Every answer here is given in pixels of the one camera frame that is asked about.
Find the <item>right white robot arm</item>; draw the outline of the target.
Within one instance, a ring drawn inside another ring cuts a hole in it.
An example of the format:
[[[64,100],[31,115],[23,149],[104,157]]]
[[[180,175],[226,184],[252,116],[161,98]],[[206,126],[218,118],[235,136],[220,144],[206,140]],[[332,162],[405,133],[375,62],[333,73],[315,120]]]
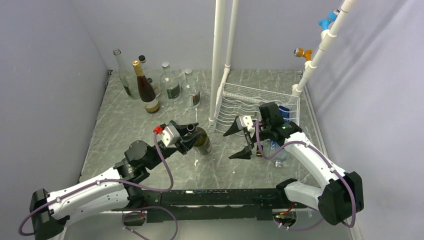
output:
[[[361,176],[355,171],[346,172],[329,160],[296,123],[285,121],[276,103],[260,105],[259,113],[257,121],[249,115],[237,115],[223,134],[226,137],[243,132],[246,140],[244,149],[231,155],[230,159],[249,160],[254,147],[267,160],[286,150],[312,174],[319,186],[287,179],[276,186],[276,203],[282,208],[299,203],[319,211],[330,225],[343,224],[353,228],[357,213],[364,209]]]

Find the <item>dark bottle gold foil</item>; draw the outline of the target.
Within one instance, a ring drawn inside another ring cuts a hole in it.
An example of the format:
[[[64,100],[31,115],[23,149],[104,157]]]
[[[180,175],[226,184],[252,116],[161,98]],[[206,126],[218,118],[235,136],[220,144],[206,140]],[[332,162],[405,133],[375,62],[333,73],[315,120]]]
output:
[[[157,113],[160,110],[160,103],[156,98],[153,87],[145,76],[142,65],[138,60],[132,62],[138,85],[138,92],[144,109],[149,114]]]

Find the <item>clear bottle white label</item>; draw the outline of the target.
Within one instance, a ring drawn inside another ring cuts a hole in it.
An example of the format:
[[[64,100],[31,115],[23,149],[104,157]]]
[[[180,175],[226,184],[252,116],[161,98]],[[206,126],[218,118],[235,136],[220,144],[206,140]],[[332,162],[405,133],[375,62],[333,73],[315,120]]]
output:
[[[145,77],[150,82],[150,85],[152,86],[155,92],[156,97],[159,97],[162,92],[158,74],[147,64],[147,60],[144,55],[139,55],[138,60],[141,64],[141,68]]]

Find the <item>clear bottle silver cap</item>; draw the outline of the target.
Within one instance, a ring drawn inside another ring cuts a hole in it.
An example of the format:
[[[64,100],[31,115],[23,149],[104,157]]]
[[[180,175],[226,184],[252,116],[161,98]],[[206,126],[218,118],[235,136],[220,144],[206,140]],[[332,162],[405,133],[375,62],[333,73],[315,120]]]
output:
[[[170,102],[176,102],[181,97],[180,81],[176,74],[171,70],[170,63],[162,63],[162,75],[160,77],[164,94]]]

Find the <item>dark bottle grey foil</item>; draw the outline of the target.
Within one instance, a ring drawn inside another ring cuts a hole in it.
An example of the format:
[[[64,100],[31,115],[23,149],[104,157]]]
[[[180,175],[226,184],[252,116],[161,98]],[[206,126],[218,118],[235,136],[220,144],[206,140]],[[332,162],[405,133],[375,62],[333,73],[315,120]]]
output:
[[[186,129],[190,134],[200,133],[193,148],[200,155],[208,155],[212,151],[212,143],[206,131],[202,127],[195,126],[194,124],[189,124]]]

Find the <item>clear bottle dark green label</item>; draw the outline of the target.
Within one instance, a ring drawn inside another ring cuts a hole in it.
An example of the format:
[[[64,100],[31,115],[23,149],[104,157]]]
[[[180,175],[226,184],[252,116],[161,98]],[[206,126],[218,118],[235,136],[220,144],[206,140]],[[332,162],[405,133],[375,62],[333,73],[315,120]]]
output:
[[[185,79],[182,82],[183,101],[188,109],[195,109],[201,102],[201,88],[193,75],[193,70],[186,68],[184,70]]]

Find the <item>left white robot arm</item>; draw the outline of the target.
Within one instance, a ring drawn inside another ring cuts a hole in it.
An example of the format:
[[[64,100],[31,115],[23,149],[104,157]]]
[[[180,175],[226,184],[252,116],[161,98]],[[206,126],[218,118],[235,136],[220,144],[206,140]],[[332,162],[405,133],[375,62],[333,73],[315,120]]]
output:
[[[124,158],[99,175],[74,186],[57,191],[41,188],[33,192],[29,215],[22,221],[18,233],[25,235],[24,224],[31,220],[32,235],[37,240],[49,240],[71,224],[108,210],[139,209],[144,196],[137,192],[146,189],[161,192],[159,188],[142,186],[149,171],[163,164],[175,152],[185,155],[201,137],[198,123],[163,123],[153,130],[154,145],[136,140],[124,152]]]

